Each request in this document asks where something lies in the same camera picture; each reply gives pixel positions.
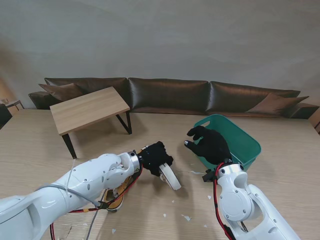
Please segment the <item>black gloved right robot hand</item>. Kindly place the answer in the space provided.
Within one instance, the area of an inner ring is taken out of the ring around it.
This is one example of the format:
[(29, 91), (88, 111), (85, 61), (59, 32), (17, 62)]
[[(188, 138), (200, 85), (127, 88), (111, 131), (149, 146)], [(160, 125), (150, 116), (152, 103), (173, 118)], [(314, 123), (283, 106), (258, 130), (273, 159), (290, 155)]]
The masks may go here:
[(187, 136), (192, 137), (193, 141), (186, 140), (184, 145), (207, 162), (218, 165), (232, 159), (228, 144), (219, 132), (199, 125), (190, 129)]

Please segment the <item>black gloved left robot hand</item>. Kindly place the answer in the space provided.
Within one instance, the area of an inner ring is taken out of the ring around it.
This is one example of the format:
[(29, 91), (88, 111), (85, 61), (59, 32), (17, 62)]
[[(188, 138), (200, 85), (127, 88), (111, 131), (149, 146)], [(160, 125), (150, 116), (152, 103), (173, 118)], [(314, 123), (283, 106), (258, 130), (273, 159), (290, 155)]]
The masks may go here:
[(171, 166), (174, 161), (173, 157), (167, 154), (165, 145), (161, 141), (145, 147), (137, 156), (141, 160), (143, 167), (157, 177), (160, 177), (161, 165), (167, 164)]

